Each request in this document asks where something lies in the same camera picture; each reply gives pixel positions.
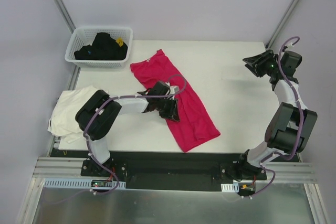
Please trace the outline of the pink t shirt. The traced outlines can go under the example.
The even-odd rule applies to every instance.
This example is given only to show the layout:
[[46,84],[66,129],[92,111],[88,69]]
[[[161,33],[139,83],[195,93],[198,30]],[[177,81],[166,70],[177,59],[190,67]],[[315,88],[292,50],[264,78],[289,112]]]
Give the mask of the pink t shirt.
[[177,95],[180,121],[166,121],[183,152],[188,152],[220,136],[220,131],[207,113],[201,99],[188,81],[182,79],[182,74],[163,50],[158,50],[145,61],[130,64],[130,69],[145,88],[153,87],[158,81],[168,82],[179,88],[186,85],[184,91]]

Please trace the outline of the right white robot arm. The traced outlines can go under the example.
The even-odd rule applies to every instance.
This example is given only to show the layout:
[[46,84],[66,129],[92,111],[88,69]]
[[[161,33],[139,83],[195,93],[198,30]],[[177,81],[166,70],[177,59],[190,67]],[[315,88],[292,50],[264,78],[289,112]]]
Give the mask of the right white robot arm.
[[241,154],[234,164],[235,180],[254,179],[266,171],[265,165],[277,157],[291,160],[304,150],[318,115],[303,103],[298,80],[294,77],[302,56],[293,51],[283,55],[267,50],[259,55],[244,58],[245,67],[257,77],[268,75],[279,108],[272,117],[264,141]]

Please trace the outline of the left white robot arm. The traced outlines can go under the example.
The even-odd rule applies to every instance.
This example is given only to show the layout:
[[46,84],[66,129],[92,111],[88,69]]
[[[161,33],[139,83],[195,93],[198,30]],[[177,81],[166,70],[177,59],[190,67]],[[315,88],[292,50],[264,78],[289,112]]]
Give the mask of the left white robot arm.
[[103,90],[96,91],[75,116],[87,142],[89,157],[94,161],[94,172],[99,176],[110,173],[110,152],[105,136],[117,116],[158,111],[161,118],[179,122],[178,99],[175,96],[183,90],[168,82],[158,81],[153,87],[136,95],[112,98]]

